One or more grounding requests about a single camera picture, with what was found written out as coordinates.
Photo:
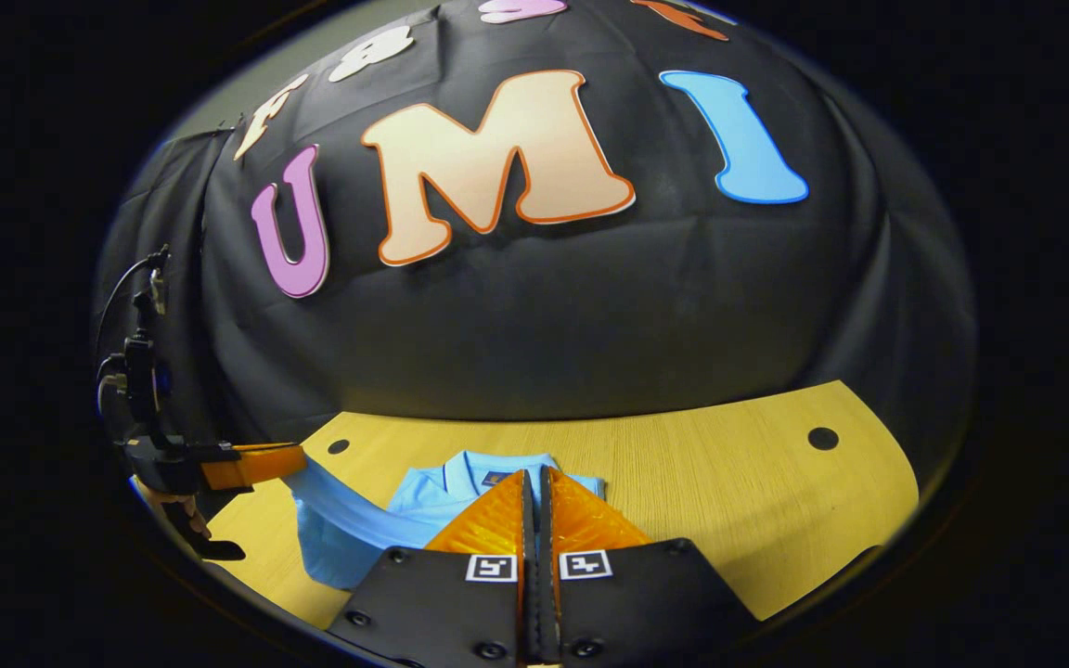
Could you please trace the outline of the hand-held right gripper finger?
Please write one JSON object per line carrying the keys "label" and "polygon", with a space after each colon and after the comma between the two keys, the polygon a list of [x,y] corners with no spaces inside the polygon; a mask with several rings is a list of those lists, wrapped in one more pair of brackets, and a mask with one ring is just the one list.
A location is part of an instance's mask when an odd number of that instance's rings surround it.
{"label": "hand-held right gripper finger", "polygon": [[383,667],[526,667],[538,650],[531,475],[510,473],[434,548],[390,546],[327,627]]}
{"label": "hand-held right gripper finger", "polygon": [[539,473],[539,650],[564,667],[704,667],[760,622],[687,537],[654,541],[558,469]]}

